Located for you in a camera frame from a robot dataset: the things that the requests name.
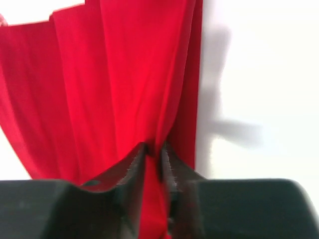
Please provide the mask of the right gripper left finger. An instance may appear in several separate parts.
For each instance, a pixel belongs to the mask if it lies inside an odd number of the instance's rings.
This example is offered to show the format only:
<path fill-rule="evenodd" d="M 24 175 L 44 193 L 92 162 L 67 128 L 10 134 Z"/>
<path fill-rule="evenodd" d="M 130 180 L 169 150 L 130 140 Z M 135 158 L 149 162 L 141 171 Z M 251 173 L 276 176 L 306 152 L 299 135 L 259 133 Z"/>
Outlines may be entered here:
<path fill-rule="evenodd" d="M 0 183 L 3 239 L 136 239 L 147 145 L 77 186 L 64 180 Z"/>

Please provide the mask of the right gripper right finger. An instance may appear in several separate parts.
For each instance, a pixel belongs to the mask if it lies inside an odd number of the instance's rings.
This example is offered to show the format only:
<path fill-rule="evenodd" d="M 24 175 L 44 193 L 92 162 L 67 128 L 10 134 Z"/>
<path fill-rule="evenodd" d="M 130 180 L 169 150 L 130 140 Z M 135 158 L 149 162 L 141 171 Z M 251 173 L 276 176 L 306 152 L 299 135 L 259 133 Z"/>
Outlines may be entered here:
<path fill-rule="evenodd" d="M 288 179 L 206 179 L 161 149 L 168 233 L 174 239 L 316 239 L 307 194 Z"/>

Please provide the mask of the red pleated skirt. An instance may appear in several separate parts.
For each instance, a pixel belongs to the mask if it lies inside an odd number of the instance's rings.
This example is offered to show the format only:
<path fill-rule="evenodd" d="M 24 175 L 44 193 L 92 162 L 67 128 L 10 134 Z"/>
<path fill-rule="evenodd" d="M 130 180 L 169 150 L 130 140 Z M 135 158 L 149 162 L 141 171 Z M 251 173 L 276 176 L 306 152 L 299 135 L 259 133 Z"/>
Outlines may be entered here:
<path fill-rule="evenodd" d="M 140 238 L 168 238 L 159 154 L 194 166 L 202 5 L 88 0 L 1 27 L 0 124 L 32 179 L 81 184 L 146 142 Z"/>

